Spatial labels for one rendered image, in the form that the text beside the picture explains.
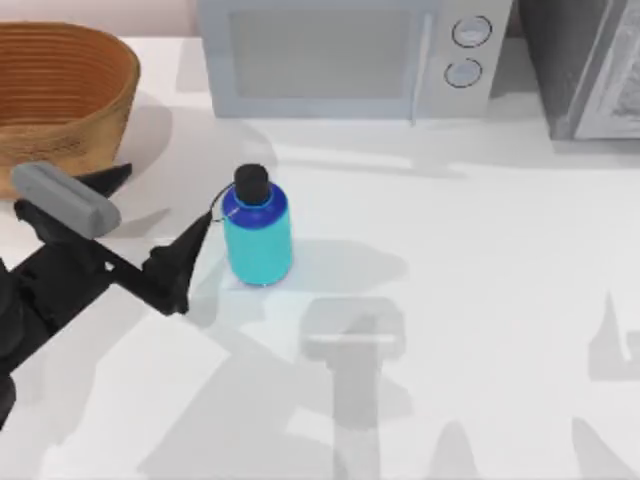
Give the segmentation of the microwave oven door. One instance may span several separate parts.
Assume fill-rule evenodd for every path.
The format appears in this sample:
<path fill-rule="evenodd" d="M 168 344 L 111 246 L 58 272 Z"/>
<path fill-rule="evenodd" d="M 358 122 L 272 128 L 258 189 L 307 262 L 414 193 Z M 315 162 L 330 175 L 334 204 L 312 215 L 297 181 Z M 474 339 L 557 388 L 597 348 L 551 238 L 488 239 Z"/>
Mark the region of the microwave oven door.
<path fill-rule="evenodd" d="M 410 119 L 433 0 L 197 0 L 223 118 Z"/>

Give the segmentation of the round microwave knob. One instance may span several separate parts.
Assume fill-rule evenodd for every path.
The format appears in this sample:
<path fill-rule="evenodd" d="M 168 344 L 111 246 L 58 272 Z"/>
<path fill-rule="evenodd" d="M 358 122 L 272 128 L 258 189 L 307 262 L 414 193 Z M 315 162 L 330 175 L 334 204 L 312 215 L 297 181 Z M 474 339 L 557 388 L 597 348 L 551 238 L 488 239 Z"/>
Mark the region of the round microwave knob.
<path fill-rule="evenodd" d="M 444 70 L 443 78 L 446 83 L 455 89 L 469 88 L 482 78 L 483 67 L 473 58 L 464 58 L 451 62 Z"/>
<path fill-rule="evenodd" d="M 485 16 L 471 16 L 458 20 L 452 28 L 453 41 L 462 48 L 483 45 L 493 31 L 492 23 Z"/>

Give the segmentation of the blue bottle with black cap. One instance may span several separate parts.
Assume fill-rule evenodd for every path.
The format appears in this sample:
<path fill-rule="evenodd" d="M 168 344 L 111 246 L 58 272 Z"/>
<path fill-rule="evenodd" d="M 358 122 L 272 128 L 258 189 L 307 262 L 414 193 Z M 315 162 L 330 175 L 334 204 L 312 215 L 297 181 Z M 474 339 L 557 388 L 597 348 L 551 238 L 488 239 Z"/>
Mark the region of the blue bottle with black cap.
<path fill-rule="evenodd" d="M 268 286 L 287 275 L 293 263 L 289 201 L 263 165 L 237 167 L 210 210 L 223 225 L 229 265 L 239 281 Z"/>

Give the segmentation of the woven brown basket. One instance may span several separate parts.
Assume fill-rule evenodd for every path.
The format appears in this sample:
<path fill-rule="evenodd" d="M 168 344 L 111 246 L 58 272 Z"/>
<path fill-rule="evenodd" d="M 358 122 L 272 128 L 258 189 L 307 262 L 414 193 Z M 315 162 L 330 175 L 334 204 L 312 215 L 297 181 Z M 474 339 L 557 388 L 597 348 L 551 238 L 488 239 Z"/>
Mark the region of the woven brown basket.
<path fill-rule="evenodd" d="M 141 65 L 112 34 L 63 22 L 0 22 L 0 201 L 11 170 L 45 160 L 71 175 L 115 161 Z"/>

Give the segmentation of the pale grey rounded box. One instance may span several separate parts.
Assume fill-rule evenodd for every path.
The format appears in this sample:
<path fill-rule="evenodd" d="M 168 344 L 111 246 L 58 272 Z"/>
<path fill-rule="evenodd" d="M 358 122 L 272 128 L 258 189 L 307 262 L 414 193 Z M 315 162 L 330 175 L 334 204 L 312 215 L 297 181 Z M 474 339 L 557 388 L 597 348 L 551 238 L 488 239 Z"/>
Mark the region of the pale grey rounded box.
<path fill-rule="evenodd" d="M 22 198 L 86 239 L 121 224 L 120 211 L 109 199 L 52 163 L 22 163 L 11 170 L 10 179 Z"/>

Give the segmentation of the pale microwave oven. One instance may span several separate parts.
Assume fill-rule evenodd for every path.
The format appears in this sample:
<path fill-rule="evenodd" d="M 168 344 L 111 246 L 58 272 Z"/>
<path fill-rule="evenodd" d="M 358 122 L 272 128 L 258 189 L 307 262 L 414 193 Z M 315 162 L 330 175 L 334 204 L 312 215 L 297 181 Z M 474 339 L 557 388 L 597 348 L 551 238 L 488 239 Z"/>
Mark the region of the pale microwave oven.
<path fill-rule="evenodd" d="M 433 1 L 438 7 L 431 27 L 417 122 L 481 116 L 489 102 L 513 0 Z M 492 23 L 491 37 L 476 48 L 458 46 L 452 39 L 453 26 L 462 18 L 478 15 L 485 16 Z M 444 70 L 449 63 L 464 58 L 473 58 L 481 63 L 482 78 L 469 88 L 452 88 L 443 78 Z"/>

